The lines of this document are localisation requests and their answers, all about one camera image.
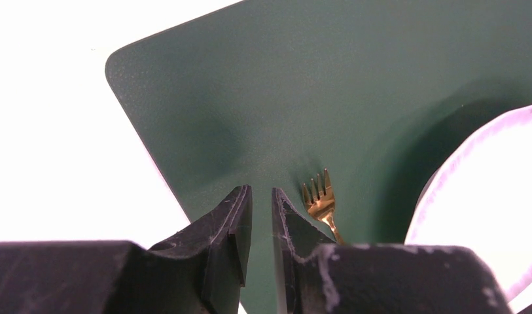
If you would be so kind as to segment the green placemat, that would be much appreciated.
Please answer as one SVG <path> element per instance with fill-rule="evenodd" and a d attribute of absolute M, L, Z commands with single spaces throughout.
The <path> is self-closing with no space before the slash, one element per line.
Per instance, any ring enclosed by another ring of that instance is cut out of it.
<path fill-rule="evenodd" d="M 253 189 L 241 302 L 276 313 L 272 188 L 327 169 L 346 241 L 405 238 L 431 175 L 532 104 L 532 1 L 242 1 L 111 54 L 105 74 L 191 220 Z"/>

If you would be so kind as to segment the gold fork black handle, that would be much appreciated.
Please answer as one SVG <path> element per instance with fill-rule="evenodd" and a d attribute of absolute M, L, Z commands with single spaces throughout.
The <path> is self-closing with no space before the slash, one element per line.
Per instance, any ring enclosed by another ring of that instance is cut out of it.
<path fill-rule="evenodd" d="M 309 183 L 302 184 L 303 204 L 308 215 L 316 221 L 325 223 L 331 230 L 337 243 L 345 245 L 336 223 L 334 214 L 336 210 L 336 198 L 330 181 L 327 168 L 323 174 L 316 174 Z"/>

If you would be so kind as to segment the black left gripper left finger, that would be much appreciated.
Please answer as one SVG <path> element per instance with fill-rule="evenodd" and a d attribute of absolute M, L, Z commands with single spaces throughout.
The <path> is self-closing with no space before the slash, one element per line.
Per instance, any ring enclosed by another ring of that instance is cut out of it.
<path fill-rule="evenodd" d="M 236 313 L 252 188 L 144 249 L 131 241 L 0 242 L 0 313 Z"/>

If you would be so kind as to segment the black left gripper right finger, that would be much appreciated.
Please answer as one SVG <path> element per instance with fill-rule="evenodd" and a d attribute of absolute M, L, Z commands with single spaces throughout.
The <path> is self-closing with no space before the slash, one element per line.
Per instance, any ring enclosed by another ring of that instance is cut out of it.
<path fill-rule="evenodd" d="M 470 249 L 341 245 L 272 190 L 278 313 L 509 313 L 491 270 Z"/>

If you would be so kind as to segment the white plate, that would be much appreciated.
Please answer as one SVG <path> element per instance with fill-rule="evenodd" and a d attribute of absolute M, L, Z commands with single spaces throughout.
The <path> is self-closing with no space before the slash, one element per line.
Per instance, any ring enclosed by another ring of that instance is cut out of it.
<path fill-rule="evenodd" d="M 405 243 L 468 247 L 513 311 L 532 304 L 532 105 L 476 130 L 438 168 Z"/>

